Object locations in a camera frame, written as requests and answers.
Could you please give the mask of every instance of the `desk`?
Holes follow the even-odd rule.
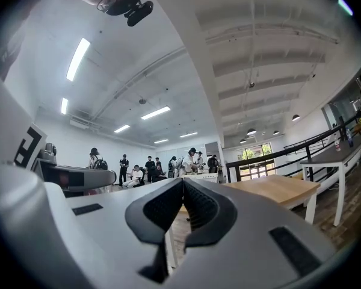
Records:
[[[345,169],[344,165],[361,149],[361,135],[353,138],[353,147],[349,147],[347,141],[340,142],[341,151],[337,152],[335,146],[330,146],[324,152],[313,158],[302,161],[303,178],[307,180],[307,167],[338,167],[339,168],[339,188],[338,203],[334,225],[338,226],[341,220],[342,208],[345,197]]]
[[[305,220],[313,223],[319,183],[272,175],[224,185],[270,198],[284,206],[310,197]]]

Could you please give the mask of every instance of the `wooden floor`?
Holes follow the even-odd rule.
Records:
[[[313,225],[331,239],[337,249],[355,240],[361,233],[361,164],[352,169],[346,178],[344,209],[338,227],[333,226],[336,215],[338,189],[326,190],[317,196]],[[295,207],[293,212],[304,219],[306,208]],[[184,257],[184,242],[191,232],[187,214],[179,213],[173,223],[174,243],[179,263]]]

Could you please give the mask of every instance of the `black device on ceiling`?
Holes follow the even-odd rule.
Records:
[[[151,14],[153,10],[153,2],[147,1],[141,3],[140,0],[120,0],[107,9],[106,14],[110,16],[118,16],[121,14],[127,18],[129,26],[135,26],[139,21]]]

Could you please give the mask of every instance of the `white ceiling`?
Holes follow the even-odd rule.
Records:
[[[70,115],[110,134],[131,125],[118,136],[146,145],[181,141],[187,132],[219,132],[216,119],[230,142],[249,127],[272,137],[275,128],[283,132],[292,100],[304,85],[321,80],[313,75],[323,73],[342,46],[334,1],[183,0],[208,48],[204,62],[215,76],[209,90],[220,109],[213,114],[211,91],[187,53],[190,47],[165,4],[151,1],[153,13],[128,27],[123,16],[108,16],[79,0],[42,0],[28,21],[33,47],[23,49],[41,105],[58,113],[65,97]],[[70,82],[67,69],[82,37],[91,45]],[[141,98],[146,104],[138,103]],[[166,105],[170,112],[140,119]]]

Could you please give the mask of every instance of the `ceiling light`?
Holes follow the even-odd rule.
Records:
[[[347,3],[344,0],[338,0],[338,4],[350,15],[353,15],[353,11],[351,10],[351,8],[349,7],[349,5],[347,5]]]
[[[162,109],[154,111],[153,113],[149,113],[149,114],[143,116],[142,119],[147,120],[147,119],[155,117],[161,113],[165,113],[166,111],[169,111],[169,110],[170,110],[170,107],[166,106],[166,107],[163,107]]]
[[[253,128],[250,128],[248,131],[247,131],[247,135],[253,135],[255,134],[257,131]]]
[[[61,113],[66,114],[67,112],[68,99],[63,98],[61,100]]]
[[[121,128],[118,128],[115,132],[121,132],[124,131],[125,129],[128,129],[130,126],[129,125],[124,125]]]
[[[68,68],[67,72],[67,79],[73,81],[75,77],[75,73],[78,70],[79,64],[83,59],[85,52],[87,51],[88,47],[90,46],[90,42],[86,39],[81,39],[78,48],[76,49],[70,67]]]
[[[197,132],[192,132],[191,134],[186,134],[186,135],[182,135],[182,136],[179,136],[179,138],[183,138],[183,137],[187,137],[187,136],[192,136],[192,135],[196,135],[198,134]]]
[[[161,142],[165,142],[165,141],[168,141],[168,139],[163,139],[163,140],[160,140],[160,141],[155,141],[154,143],[161,143]]]

